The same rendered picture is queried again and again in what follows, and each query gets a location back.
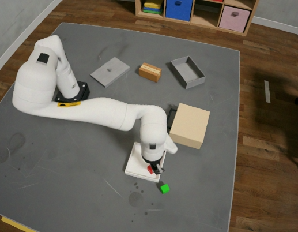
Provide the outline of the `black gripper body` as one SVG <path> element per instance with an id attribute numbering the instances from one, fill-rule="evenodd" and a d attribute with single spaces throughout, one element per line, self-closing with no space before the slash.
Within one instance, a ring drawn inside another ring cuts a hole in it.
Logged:
<path id="1" fill-rule="evenodd" d="M 162 157 L 163 157 L 163 155 L 162 155 Z M 143 158 L 143 160 L 144 160 L 145 162 L 152 164 L 154 167 L 157 167 L 157 164 L 160 165 L 160 160 L 162 159 L 162 157 L 161 157 L 160 159 L 158 159 L 158 160 L 150 161 L 150 160 L 145 159 L 145 158 L 142 156 L 142 158 Z"/>

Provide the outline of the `green block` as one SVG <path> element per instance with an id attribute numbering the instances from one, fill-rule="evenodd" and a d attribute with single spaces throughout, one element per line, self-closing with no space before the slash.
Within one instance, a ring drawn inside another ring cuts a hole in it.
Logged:
<path id="1" fill-rule="evenodd" d="M 167 184 L 160 187 L 162 194 L 169 192 L 169 187 Z"/>

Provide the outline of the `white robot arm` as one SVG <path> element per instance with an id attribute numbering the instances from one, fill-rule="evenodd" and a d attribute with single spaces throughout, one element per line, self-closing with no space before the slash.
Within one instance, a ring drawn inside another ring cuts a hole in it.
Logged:
<path id="1" fill-rule="evenodd" d="M 141 153 L 145 159 L 155 161 L 162 157 L 164 150 L 172 154 L 177 151 L 167 133 L 166 113 L 159 106 L 128 104 L 102 97 L 74 103 L 52 101 L 56 85 L 65 98 L 75 97 L 80 90 L 57 35 L 37 41 L 28 60 L 16 76 L 12 97 L 16 109 L 32 115 L 91 122 L 124 131 L 133 127 L 135 119 L 140 119 Z"/>

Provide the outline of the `brown cardboard box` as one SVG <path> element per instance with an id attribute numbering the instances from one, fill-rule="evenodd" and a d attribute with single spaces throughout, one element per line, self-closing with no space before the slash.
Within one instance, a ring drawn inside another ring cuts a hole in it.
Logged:
<path id="1" fill-rule="evenodd" d="M 148 80 L 156 82 L 161 76 L 161 69 L 155 66 L 144 63 L 139 68 L 139 76 L 147 78 Z"/>

